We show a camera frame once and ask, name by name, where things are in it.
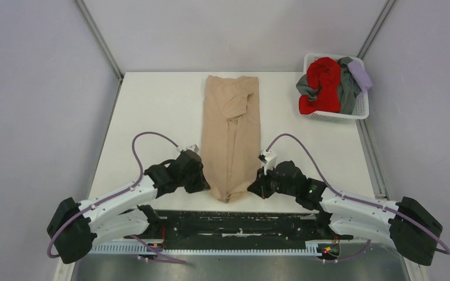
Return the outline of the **lilac t shirt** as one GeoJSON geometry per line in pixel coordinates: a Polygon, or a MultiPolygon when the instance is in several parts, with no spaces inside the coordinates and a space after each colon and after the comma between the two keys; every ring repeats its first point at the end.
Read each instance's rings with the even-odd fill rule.
{"type": "Polygon", "coordinates": [[[358,61],[351,61],[347,67],[362,91],[368,91],[373,86],[370,76],[358,61]]]}

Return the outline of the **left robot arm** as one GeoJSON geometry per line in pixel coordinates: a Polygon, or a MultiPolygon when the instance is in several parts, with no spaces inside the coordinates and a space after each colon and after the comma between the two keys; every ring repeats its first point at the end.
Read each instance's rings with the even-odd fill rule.
{"type": "Polygon", "coordinates": [[[139,234],[156,237],[161,223],[149,202],[180,187],[189,194],[210,188],[201,157],[190,149],[181,151],[176,159],[150,166],[140,180],[93,200],[64,199],[46,228],[51,239],[48,257],[70,264],[114,239],[139,234]]]}

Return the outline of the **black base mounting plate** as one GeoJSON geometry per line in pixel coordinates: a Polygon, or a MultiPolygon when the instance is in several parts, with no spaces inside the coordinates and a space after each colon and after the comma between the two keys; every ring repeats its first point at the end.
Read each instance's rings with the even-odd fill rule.
{"type": "Polygon", "coordinates": [[[139,235],[165,249],[302,249],[314,240],[334,241],[316,214],[157,210],[158,219],[139,235]]]}

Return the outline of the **left corner wall profile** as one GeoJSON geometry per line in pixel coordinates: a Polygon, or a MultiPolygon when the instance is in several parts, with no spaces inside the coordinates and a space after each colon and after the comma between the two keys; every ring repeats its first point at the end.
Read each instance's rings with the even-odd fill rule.
{"type": "Polygon", "coordinates": [[[121,71],[118,63],[116,62],[113,53],[111,52],[100,28],[98,27],[98,24],[96,23],[92,13],[87,6],[87,3],[84,0],[74,0],[73,3],[80,11],[82,18],[86,22],[89,31],[91,32],[96,44],[100,48],[118,83],[121,84],[124,80],[124,74],[121,71]]]}

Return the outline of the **red t shirt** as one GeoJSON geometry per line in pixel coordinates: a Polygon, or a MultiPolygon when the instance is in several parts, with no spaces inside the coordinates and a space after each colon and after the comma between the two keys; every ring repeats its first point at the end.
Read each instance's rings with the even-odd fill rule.
{"type": "Polygon", "coordinates": [[[339,112],[340,74],[340,65],[330,57],[321,57],[311,63],[306,71],[306,82],[309,88],[317,92],[316,100],[310,101],[307,95],[302,95],[298,102],[299,113],[308,115],[315,111],[339,112]]]}

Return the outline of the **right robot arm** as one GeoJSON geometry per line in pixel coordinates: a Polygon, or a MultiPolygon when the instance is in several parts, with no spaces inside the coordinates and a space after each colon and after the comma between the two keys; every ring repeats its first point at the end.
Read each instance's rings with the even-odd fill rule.
{"type": "Polygon", "coordinates": [[[268,171],[259,169],[248,191],[266,199],[274,193],[293,196],[307,210],[318,212],[315,232],[369,239],[393,247],[419,265],[432,264],[439,250],[443,226],[417,200],[378,200],[344,191],[333,191],[322,181],[306,177],[292,161],[268,171]]]}

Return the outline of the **white plastic laundry basket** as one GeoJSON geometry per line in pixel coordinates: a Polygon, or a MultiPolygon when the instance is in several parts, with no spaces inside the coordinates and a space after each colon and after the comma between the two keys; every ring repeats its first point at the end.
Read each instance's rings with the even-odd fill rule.
{"type": "MultiPolygon", "coordinates": [[[[308,53],[304,56],[304,69],[308,69],[308,63],[313,63],[321,57],[330,57],[331,59],[341,59],[344,57],[341,54],[326,54],[326,53],[308,53]]],[[[363,90],[356,97],[356,105],[351,114],[340,114],[334,112],[315,111],[305,117],[313,120],[326,122],[349,122],[356,120],[363,120],[369,116],[369,99],[367,90],[363,90]]]]}

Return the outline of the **corner wall profile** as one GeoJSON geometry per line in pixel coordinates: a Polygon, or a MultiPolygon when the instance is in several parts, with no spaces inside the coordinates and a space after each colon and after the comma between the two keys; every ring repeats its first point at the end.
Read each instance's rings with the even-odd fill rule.
{"type": "Polygon", "coordinates": [[[358,54],[357,57],[360,59],[364,59],[368,51],[370,50],[371,46],[373,45],[375,39],[379,35],[382,27],[384,26],[387,18],[392,13],[396,3],[398,0],[386,0],[381,11],[379,12],[377,19],[373,23],[373,26],[371,27],[368,35],[366,36],[358,54]]]}
{"type": "Polygon", "coordinates": [[[89,31],[91,32],[96,44],[100,48],[118,83],[121,84],[124,80],[124,74],[121,71],[118,63],[116,62],[113,53],[111,52],[100,28],[98,27],[98,24],[96,23],[92,13],[87,6],[87,3],[84,0],[74,0],[73,3],[80,11],[82,18],[86,22],[89,31]]]}

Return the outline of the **grey t shirt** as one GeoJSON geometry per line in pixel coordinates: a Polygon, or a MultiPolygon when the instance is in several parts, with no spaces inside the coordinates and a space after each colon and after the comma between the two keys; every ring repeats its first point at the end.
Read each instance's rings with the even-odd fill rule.
{"type": "MultiPolygon", "coordinates": [[[[340,101],[340,114],[351,114],[356,105],[356,97],[361,93],[357,82],[353,79],[347,64],[353,61],[351,57],[342,57],[335,59],[341,67],[340,85],[337,88],[337,94],[340,101]]],[[[308,87],[306,82],[306,73],[299,79],[296,89],[300,95],[307,95],[310,101],[316,100],[317,92],[308,87]]]]}

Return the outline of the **right corner wall profile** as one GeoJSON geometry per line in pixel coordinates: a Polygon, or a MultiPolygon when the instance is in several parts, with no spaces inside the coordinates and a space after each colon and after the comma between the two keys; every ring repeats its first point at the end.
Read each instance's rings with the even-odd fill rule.
{"type": "Polygon", "coordinates": [[[375,39],[379,35],[382,27],[384,26],[387,18],[392,13],[396,3],[398,0],[386,0],[381,11],[379,12],[377,19],[373,23],[373,26],[371,27],[368,35],[366,36],[358,54],[357,57],[360,59],[364,59],[368,51],[370,50],[371,46],[373,45],[375,39]]]}

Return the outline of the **beige t shirt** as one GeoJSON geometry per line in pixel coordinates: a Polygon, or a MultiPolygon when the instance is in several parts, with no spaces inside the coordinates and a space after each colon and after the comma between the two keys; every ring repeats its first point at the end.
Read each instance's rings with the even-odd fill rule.
{"type": "Polygon", "coordinates": [[[224,203],[244,197],[260,168],[260,150],[259,79],[208,76],[201,157],[211,196],[224,203]]]}

